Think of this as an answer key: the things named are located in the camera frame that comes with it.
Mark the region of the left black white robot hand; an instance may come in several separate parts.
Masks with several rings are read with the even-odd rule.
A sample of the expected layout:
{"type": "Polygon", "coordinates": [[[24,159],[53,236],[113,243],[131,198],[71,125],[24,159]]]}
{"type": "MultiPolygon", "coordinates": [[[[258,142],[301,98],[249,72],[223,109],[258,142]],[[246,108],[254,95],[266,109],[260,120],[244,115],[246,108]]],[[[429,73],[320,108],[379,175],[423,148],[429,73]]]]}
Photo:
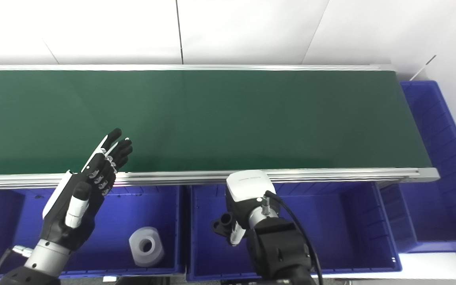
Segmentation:
{"type": "Polygon", "coordinates": [[[95,216],[128,162],[132,141],[114,129],[102,139],[78,172],[68,170],[43,209],[40,239],[77,251],[90,237],[95,216]]]}

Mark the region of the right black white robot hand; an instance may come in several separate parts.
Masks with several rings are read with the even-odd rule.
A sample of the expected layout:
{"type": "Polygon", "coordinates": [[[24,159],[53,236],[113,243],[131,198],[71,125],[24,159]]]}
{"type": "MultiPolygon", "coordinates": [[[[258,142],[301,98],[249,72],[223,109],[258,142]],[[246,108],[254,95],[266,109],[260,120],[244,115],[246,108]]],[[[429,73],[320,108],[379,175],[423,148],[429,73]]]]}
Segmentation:
{"type": "Polygon", "coordinates": [[[278,218],[280,204],[265,197],[276,193],[275,186],[262,170],[243,170],[226,179],[226,206],[232,217],[228,241],[239,245],[246,231],[266,218],[278,218]]]}

